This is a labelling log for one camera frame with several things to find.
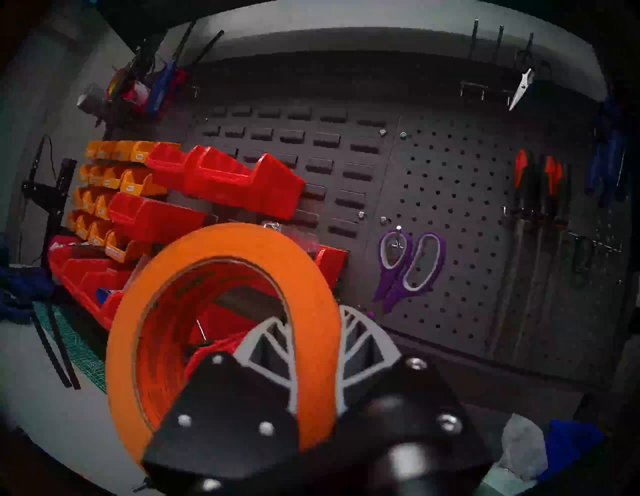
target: bolt head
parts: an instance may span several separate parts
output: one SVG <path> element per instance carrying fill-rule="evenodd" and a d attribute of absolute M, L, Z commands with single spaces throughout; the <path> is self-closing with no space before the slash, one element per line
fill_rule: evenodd
<path fill-rule="evenodd" d="M 273 436 L 275 433 L 275 428 L 273 424 L 270 422 L 260 422 L 260 426 L 258 427 L 258 432 L 263 436 Z"/>
<path fill-rule="evenodd" d="M 202 490 L 209 492 L 209 491 L 215 491 L 216 489 L 220 489 L 222 487 L 222 484 L 220 483 L 220 481 L 217 481 L 215 479 L 204 479 L 202 481 Z"/>
<path fill-rule="evenodd" d="M 441 413 L 436 420 L 442 430 L 449 434 L 459 434 L 462 431 L 462 422 L 451 413 Z"/>
<path fill-rule="evenodd" d="M 406 359 L 407 367 L 411 367 L 414 371 L 423 371 L 427 368 L 427 362 L 415 356 Z"/>
<path fill-rule="evenodd" d="M 182 427 L 191 427 L 191 417 L 189 415 L 178 415 L 178 423 Z"/>

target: green cutting mat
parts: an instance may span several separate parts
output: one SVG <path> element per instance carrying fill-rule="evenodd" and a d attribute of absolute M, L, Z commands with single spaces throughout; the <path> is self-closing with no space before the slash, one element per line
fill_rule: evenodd
<path fill-rule="evenodd" d="M 46 305 L 39 301 L 34 301 L 33 309 L 42 327 L 53 337 L 53 330 L 49 322 L 49 316 L 47 315 Z M 56 317 L 60 333 L 62 334 L 62 341 L 67 347 L 69 357 L 92 383 L 98 386 L 103 393 L 106 393 L 107 383 L 104 379 L 104 363 L 95 356 L 95 353 L 91 351 L 91 348 L 85 344 L 82 338 L 71 329 L 69 322 L 56 305 L 53 305 L 53 313 Z"/>

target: clear plastic bag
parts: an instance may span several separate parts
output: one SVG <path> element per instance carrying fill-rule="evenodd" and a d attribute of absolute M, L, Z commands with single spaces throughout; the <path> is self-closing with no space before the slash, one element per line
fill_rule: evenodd
<path fill-rule="evenodd" d="M 534 479 L 548 467 L 545 435 L 531 420 L 516 413 L 502 431 L 502 450 L 498 466 L 523 481 Z"/>

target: blue cloth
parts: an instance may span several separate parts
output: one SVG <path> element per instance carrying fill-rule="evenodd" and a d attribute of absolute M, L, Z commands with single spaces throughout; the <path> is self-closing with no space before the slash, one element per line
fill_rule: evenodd
<path fill-rule="evenodd" d="M 593 424 L 552 420 L 545 439 L 548 469 L 538 476 L 546 481 L 578 460 L 604 440 L 604 435 Z"/>
<path fill-rule="evenodd" d="M 31 321 L 31 302 L 47 300 L 53 293 L 53 283 L 40 267 L 0 267 L 0 321 L 17 324 Z"/>

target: orange tape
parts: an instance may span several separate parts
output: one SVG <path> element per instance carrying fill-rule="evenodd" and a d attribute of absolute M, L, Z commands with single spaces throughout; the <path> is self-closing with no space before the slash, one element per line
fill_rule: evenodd
<path fill-rule="evenodd" d="M 111 416 L 138 463 L 184 386 L 184 352 L 196 316 L 239 285 L 273 285 L 294 333 L 300 449 L 335 422 L 340 313 L 314 261 L 286 236 L 228 223 L 162 250 L 125 293 L 111 327 L 106 379 Z"/>

